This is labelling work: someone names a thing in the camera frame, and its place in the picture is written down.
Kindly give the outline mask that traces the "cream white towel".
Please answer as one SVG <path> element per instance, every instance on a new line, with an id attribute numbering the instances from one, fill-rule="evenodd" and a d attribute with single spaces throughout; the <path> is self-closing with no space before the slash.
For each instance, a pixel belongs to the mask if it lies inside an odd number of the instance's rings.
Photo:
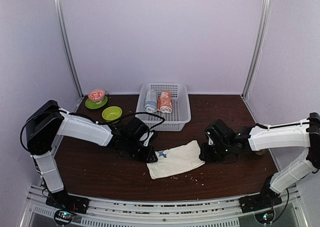
<path id="1" fill-rule="evenodd" d="M 200 160 L 200 146 L 197 140 L 156 151 L 157 162 L 147 163 L 152 180 L 183 174 L 203 166 L 206 162 Z"/>

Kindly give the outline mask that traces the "white perforated plastic basket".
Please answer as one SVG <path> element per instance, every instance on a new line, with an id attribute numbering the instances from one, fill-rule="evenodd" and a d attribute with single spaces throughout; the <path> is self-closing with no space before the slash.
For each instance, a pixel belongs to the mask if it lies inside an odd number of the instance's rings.
<path id="1" fill-rule="evenodd" d="M 163 117 L 165 121 L 154 127 L 155 131 L 179 132 L 185 124 L 191 120 L 191 108 L 187 86 L 183 83 L 145 83 L 141 86 L 136 112 L 145 111 L 145 100 L 147 92 L 154 90 L 160 95 L 163 91 L 169 91 L 172 95 L 172 113 L 157 111 L 156 114 Z"/>

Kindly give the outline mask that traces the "orange bunny pattern towel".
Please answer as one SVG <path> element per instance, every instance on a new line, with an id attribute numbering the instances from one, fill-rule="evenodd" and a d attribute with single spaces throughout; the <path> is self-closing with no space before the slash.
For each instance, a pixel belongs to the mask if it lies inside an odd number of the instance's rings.
<path id="1" fill-rule="evenodd" d="M 173 112 L 172 94 L 170 91 L 165 90 L 161 92 L 158 97 L 157 110 L 165 114 Z"/>

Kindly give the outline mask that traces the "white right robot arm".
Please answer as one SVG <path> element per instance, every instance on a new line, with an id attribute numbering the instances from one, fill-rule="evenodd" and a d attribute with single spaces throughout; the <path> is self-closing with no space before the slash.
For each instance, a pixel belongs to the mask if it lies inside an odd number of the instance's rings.
<path id="1" fill-rule="evenodd" d="M 208 141 L 200 147 L 199 159 L 205 162 L 222 162 L 225 157 L 266 149 L 301 147 L 304 150 L 283 170 L 266 180 L 266 189 L 256 197 L 259 207 L 268 207 L 276 195 L 320 168 L 320 115 L 310 113 L 298 122 L 280 125 L 242 127 L 234 132 L 221 119 L 204 131 Z"/>

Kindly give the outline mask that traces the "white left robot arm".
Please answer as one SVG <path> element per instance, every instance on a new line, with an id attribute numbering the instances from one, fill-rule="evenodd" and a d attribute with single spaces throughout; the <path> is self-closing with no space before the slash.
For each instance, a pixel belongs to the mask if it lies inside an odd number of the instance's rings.
<path id="1" fill-rule="evenodd" d="M 114 121 L 94 121 L 85 114 L 69 112 L 55 100 L 49 100 L 24 123 L 19 134 L 21 146 L 33 158 L 52 200 L 61 209 L 72 205 L 52 154 L 52 144 L 57 136 L 71 137 L 98 146 L 126 152 L 132 159 L 143 163 L 156 163 L 158 157 L 151 141 L 152 131 L 136 113 L 125 125 Z"/>

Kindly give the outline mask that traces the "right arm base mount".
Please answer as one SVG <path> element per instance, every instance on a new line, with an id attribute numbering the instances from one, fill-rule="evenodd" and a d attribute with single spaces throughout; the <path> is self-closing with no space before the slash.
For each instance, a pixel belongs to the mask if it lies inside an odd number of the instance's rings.
<path id="1" fill-rule="evenodd" d="M 239 199 L 242 213 L 255 212 L 258 223 L 267 225 L 276 219 L 274 207 L 283 201 L 279 193 L 270 189 L 271 177 L 267 178 L 258 194 L 246 195 Z"/>

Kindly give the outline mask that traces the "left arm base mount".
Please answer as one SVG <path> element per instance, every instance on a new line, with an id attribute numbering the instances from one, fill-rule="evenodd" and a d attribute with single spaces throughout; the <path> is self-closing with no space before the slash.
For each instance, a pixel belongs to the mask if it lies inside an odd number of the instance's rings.
<path id="1" fill-rule="evenodd" d="M 54 222 L 61 227 L 69 225 L 77 214 L 86 214 L 90 200 L 86 197 L 70 195 L 65 189 L 52 193 L 48 191 L 46 205 L 57 210 L 53 214 Z"/>

